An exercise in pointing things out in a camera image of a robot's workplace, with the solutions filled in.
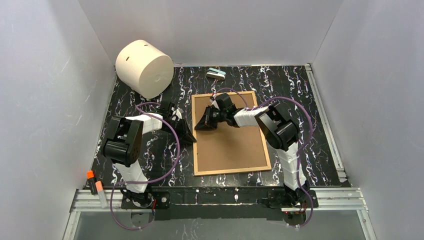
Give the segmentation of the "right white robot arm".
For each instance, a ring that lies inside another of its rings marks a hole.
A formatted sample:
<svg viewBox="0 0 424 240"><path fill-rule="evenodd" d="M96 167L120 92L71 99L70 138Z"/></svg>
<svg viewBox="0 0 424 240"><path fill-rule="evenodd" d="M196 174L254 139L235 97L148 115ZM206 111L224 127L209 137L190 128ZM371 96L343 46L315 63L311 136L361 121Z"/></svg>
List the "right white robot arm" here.
<svg viewBox="0 0 424 240"><path fill-rule="evenodd" d="M284 186L292 191L309 190L307 179L298 159L299 126L283 115L280 103L260 105L254 108L236 107L227 93L213 95L211 105L195 125L196 131L211 131L219 123L229 126L259 127L267 143L276 149L284 175Z"/></svg>

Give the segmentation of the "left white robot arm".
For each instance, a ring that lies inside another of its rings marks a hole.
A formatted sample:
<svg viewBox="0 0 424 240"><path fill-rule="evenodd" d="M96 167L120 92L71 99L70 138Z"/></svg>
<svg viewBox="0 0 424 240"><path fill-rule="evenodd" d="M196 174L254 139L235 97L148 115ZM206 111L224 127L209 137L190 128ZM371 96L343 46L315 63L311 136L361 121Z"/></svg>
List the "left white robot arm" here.
<svg viewBox="0 0 424 240"><path fill-rule="evenodd" d="M105 133L101 154L118 169L126 189L142 194L148 184L159 182L169 176L177 164L182 144L196 143L182 111L174 103L163 101L156 104L157 112L142 111L138 116L113 116ZM148 180L138 161L144 134L162 130L171 133L176 140L176 157L171 169L163 176Z"/></svg>

